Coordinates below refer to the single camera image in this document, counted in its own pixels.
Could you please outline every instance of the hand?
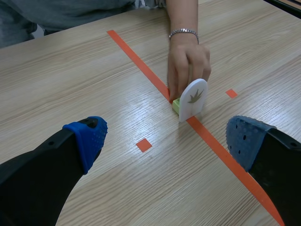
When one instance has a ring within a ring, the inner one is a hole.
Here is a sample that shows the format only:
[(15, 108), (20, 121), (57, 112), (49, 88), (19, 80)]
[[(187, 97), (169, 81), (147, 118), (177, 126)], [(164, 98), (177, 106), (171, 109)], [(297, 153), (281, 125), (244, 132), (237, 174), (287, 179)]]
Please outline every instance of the hand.
[(191, 81), (198, 78), (208, 81), (211, 73), (209, 50), (198, 45), (194, 34), (175, 34), (171, 38), (168, 56), (167, 82), (170, 101), (179, 98), (188, 86), (189, 65), (192, 65)]

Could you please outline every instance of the wrist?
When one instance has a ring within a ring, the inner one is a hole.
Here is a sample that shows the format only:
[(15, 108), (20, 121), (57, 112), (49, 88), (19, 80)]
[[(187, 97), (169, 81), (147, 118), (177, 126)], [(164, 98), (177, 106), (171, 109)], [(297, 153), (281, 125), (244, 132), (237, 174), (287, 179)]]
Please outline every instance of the wrist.
[(177, 33), (170, 38), (171, 45), (198, 44), (196, 35), (192, 33)]

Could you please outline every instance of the green leaf image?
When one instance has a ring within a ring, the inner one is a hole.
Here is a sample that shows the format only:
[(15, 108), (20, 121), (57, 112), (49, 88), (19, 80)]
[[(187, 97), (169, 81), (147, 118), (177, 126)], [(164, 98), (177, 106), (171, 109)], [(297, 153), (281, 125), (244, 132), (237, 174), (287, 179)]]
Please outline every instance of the green leaf image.
[(203, 91), (200, 94), (198, 94), (198, 90), (197, 90), (197, 93), (194, 95), (194, 97), (192, 95), (190, 95), (191, 100), (188, 103), (193, 104), (193, 103), (197, 102), (201, 98)]

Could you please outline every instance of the yellow-green block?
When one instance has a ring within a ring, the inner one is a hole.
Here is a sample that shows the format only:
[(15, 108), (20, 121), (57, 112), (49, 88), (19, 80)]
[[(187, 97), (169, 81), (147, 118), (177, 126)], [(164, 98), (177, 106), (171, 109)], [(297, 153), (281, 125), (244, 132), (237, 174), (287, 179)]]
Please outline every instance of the yellow-green block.
[(180, 98), (176, 99), (173, 101), (173, 109), (175, 112), (177, 112), (179, 114), (179, 110), (180, 110)]

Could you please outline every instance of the orange tape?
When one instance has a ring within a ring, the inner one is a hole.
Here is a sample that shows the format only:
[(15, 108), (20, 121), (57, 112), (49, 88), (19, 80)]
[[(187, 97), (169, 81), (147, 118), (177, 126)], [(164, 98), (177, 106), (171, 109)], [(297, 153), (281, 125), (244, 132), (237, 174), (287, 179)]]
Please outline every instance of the orange tape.
[(226, 94), (228, 94), (228, 96), (231, 98), (235, 98), (238, 96), (237, 93), (233, 89), (229, 89), (228, 91), (226, 91)]
[(139, 149), (142, 152), (146, 152), (147, 150), (149, 150), (152, 147), (150, 142), (148, 142), (148, 140), (145, 138), (143, 140), (139, 141), (136, 145), (137, 145), (137, 147), (139, 147)]
[[(115, 31), (108, 31), (108, 34), (137, 65), (143, 74), (145, 74), (152, 84), (163, 94), (163, 96), (169, 100), (168, 88), (164, 82), (143, 62), (142, 59), (139, 58), (139, 56), (122, 40), (122, 38)], [(260, 185), (253, 179), (253, 177), (249, 173), (245, 172), (245, 170), (235, 161), (235, 159), (233, 159), (230, 153), (218, 142), (217, 139), (215, 139), (215, 137), (196, 117), (191, 117), (187, 120), (187, 123), (207, 143), (207, 145), (234, 173), (234, 175), (246, 186), (246, 188), (254, 195), (259, 203), (270, 213), (270, 215), (273, 216), (280, 225), (284, 226), (284, 223), (273, 202), (260, 187)]]

